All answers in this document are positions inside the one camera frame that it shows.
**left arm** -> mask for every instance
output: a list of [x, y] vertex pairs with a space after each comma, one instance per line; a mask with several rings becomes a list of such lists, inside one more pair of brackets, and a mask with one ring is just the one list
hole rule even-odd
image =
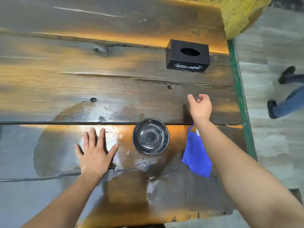
[[110, 152], [104, 151], [104, 129], [100, 130], [96, 143], [96, 131], [91, 128], [90, 134], [84, 132], [84, 154], [80, 146], [75, 145], [79, 159], [81, 175], [74, 184], [54, 199], [39, 214], [33, 217], [22, 228], [74, 228], [91, 193], [99, 180], [108, 170], [110, 162], [118, 149], [114, 145]]

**green table edge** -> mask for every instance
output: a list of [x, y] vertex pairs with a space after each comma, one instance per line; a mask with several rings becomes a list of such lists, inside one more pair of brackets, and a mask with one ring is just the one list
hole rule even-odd
[[242, 118], [242, 126], [244, 130], [244, 135], [245, 135], [245, 142], [246, 142], [246, 147], [247, 147], [247, 153], [253, 157], [257, 161], [257, 156], [256, 156], [256, 150], [254, 146], [254, 141], [253, 141], [253, 135], [252, 135], [252, 130], [250, 126], [250, 121], [249, 121], [249, 115], [248, 115], [248, 109], [247, 109], [247, 104], [245, 100], [245, 94], [244, 94], [244, 88], [242, 85], [241, 81], [241, 73], [239, 69], [239, 65], [236, 59], [236, 53], [235, 53], [235, 41], [234, 39], [230, 39], [227, 41], [228, 43], [228, 49], [229, 49], [229, 57], [230, 57], [230, 66], [231, 66], [231, 71], [232, 75], [234, 77], [234, 90], [237, 93], [238, 97], [238, 103], [240, 107], [240, 112], [241, 112], [241, 118]]

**shoe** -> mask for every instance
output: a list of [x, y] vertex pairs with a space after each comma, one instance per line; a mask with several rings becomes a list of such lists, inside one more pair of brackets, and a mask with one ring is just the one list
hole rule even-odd
[[277, 106], [277, 102], [275, 100], [269, 100], [267, 102], [268, 114], [271, 119], [277, 119], [278, 117], [273, 112], [273, 107]]
[[281, 84], [281, 85], [283, 85], [283, 84], [286, 84], [287, 83], [287, 80], [286, 80], [286, 78], [284, 77], [286, 74], [294, 74], [294, 72], [295, 72], [295, 67], [294, 66], [289, 66], [289, 67], [287, 67], [287, 69], [285, 69], [283, 72], [282, 72], [282, 74], [281, 74], [281, 76], [280, 76], [280, 78], [279, 78], [279, 83]]

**right arm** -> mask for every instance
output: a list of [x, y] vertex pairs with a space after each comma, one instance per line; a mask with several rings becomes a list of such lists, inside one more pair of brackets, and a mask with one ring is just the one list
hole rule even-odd
[[188, 95], [190, 113], [206, 152], [238, 211], [253, 228], [304, 227], [304, 209], [278, 179], [210, 121], [208, 95]]

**white decorative pattern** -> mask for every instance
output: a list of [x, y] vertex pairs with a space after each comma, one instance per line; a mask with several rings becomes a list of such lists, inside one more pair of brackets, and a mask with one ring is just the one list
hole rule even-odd
[[182, 69], [191, 69], [191, 70], [200, 70], [202, 68], [202, 66], [183, 66], [183, 65], [180, 65], [179, 63], [178, 64], [174, 64], [174, 67], [176, 68], [182, 68]]

